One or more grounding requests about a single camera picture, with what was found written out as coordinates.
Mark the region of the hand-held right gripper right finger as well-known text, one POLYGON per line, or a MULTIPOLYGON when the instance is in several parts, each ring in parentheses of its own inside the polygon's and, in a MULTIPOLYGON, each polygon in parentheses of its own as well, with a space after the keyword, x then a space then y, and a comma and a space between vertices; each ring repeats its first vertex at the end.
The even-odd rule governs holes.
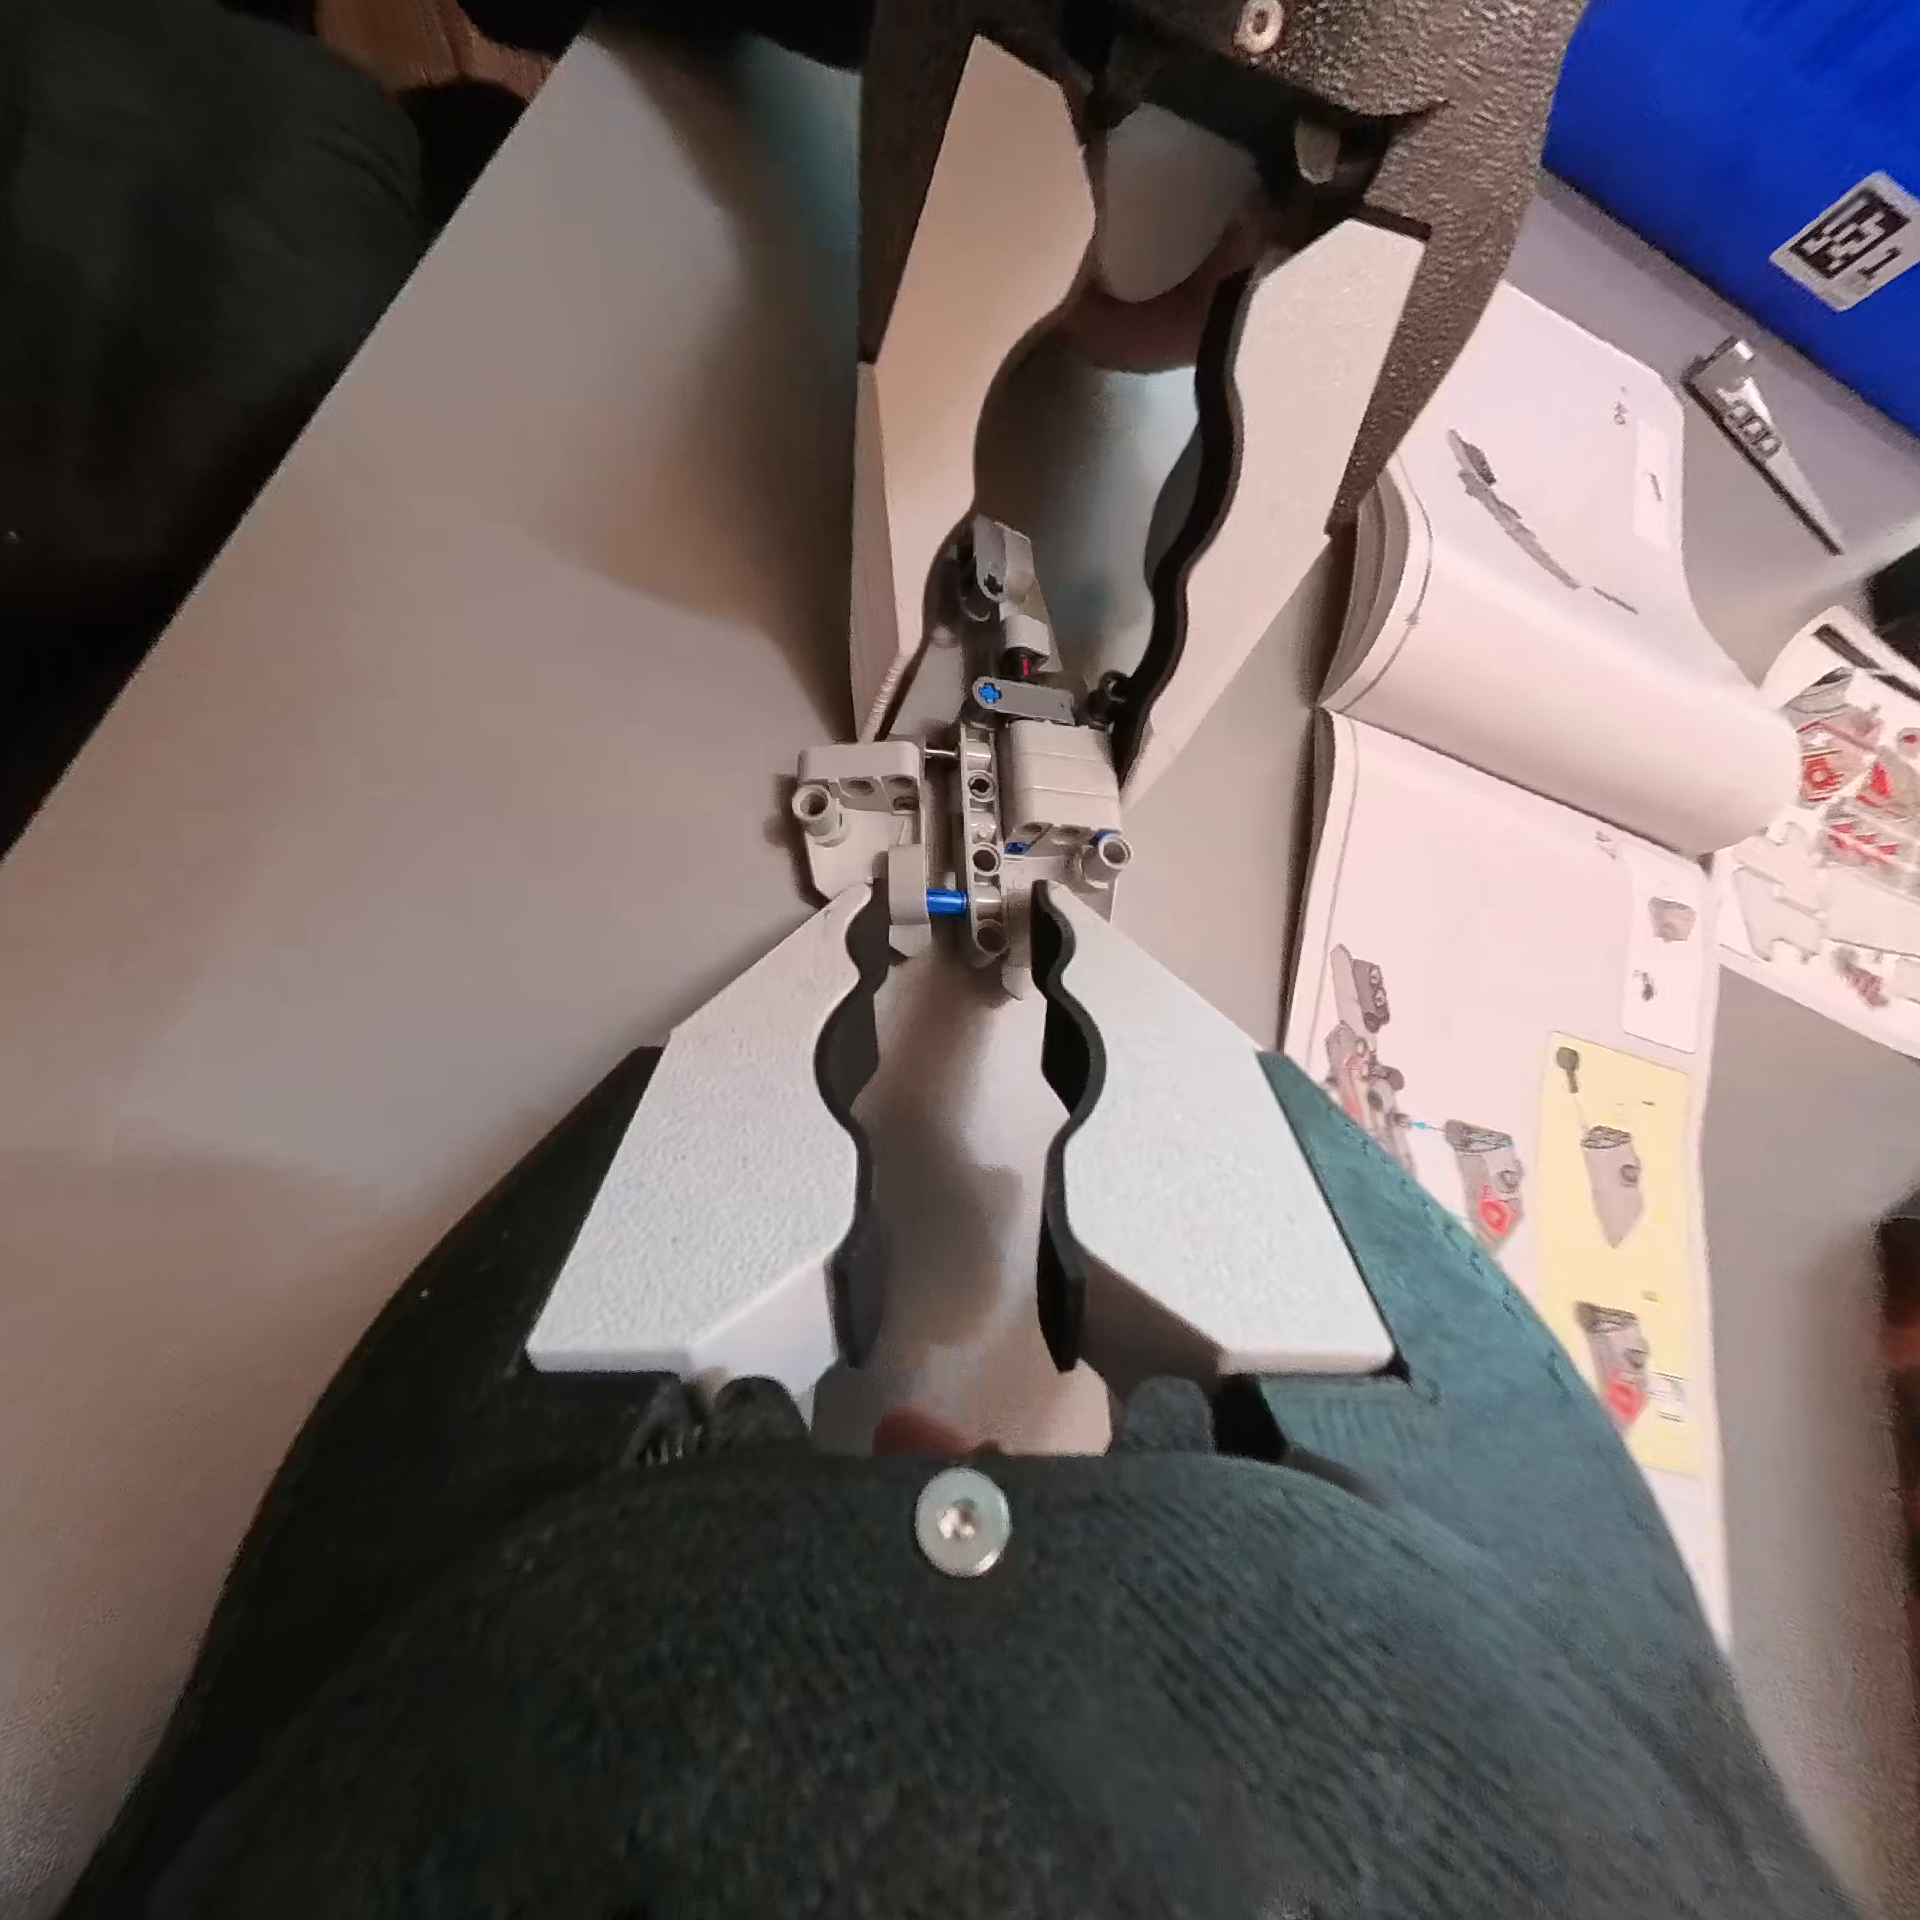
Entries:
POLYGON ((1175 1375, 1377 1375, 1391 1324, 1258 1046, 1057 880, 1033 893, 1045 1150, 1034 1315, 1112 1398, 1175 1375))

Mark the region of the grey toy brick model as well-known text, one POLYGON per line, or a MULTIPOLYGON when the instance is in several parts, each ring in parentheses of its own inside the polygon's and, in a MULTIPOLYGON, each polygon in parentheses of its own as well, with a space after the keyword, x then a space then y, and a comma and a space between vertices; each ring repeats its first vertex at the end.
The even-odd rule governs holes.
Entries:
POLYGON ((1057 654, 1026 533, 974 513, 934 564, 932 604, 922 661, 950 711, 802 749, 789 813, 816 895, 870 880, 895 954, 945 938, 1026 999, 1033 893, 1057 884, 1112 918, 1134 859, 1112 734, 1057 654))

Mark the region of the red and grey sticker sheet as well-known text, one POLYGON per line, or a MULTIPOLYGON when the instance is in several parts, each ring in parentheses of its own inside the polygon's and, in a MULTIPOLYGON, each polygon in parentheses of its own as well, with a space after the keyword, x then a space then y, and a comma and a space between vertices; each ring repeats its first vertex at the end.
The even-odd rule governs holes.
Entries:
POLYGON ((1810 617, 1764 695, 1796 786, 1714 853, 1716 958, 1901 1057, 1920 1054, 1920 695, 1853 613, 1810 617))

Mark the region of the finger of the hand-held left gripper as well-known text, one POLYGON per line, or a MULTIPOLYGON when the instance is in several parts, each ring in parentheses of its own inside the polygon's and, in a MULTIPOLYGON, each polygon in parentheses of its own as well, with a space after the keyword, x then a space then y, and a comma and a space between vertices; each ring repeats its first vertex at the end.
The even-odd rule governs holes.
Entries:
POLYGON ((1084 261, 1066 87, 989 35, 876 35, 857 92, 852 718, 886 734, 926 589, 976 501, 996 371, 1084 261))
POLYGON ((1424 251, 1340 223, 1218 288, 1181 513, 1149 564, 1149 640, 1117 718, 1123 801, 1171 770, 1320 554, 1424 251))

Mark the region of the dark cloth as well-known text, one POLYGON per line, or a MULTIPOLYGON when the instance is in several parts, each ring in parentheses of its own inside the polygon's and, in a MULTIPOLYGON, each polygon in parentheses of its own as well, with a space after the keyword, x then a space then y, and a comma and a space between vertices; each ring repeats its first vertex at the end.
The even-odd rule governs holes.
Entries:
POLYGON ((4 847, 526 111, 314 15, 0 9, 4 847))

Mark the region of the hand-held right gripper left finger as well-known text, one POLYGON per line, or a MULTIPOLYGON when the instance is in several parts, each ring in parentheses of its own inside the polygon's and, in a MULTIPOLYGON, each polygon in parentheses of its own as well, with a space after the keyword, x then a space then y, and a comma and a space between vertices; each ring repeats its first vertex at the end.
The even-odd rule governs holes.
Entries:
POLYGON ((886 903, 842 888, 682 1019, 526 1333, 545 1372, 655 1372, 808 1400, 883 1321, 876 1078, 886 903))

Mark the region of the white building instruction booklet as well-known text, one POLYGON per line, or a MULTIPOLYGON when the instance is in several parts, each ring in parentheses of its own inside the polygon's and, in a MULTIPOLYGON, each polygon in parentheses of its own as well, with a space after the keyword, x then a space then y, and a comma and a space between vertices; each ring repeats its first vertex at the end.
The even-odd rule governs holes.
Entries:
POLYGON ((1497 288, 1359 504, 1282 1054, 1714 1484, 1709 853, 1789 727, 1694 604, 1679 401, 1497 288))

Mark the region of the blue storage bin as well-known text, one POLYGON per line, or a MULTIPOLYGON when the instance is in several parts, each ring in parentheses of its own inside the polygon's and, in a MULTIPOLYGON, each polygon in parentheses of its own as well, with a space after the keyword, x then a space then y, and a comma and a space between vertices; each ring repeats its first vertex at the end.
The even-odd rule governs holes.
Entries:
POLYGON ((1595 0, 1544 170, 1920 429, 1912 0, 1595 0))

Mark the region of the grey toy brick panel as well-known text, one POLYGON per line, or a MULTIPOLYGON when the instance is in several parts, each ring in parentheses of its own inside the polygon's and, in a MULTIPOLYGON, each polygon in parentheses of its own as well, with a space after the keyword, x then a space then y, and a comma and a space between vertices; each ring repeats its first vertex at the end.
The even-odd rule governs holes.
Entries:
POLYGON ((1789 452, 1761 393, 1755 349, 1744 337, 1721 337, 1716 349, 1709 349, 1682 371, 1682 393, 1705 409, 1716 434, 1731 447, 1738 447, 1748 468, 1810 532, 1810 537, 1822 544, 1831 554, 1842 554, 1842 532, 1810 487, 1796 453, 1789 452))

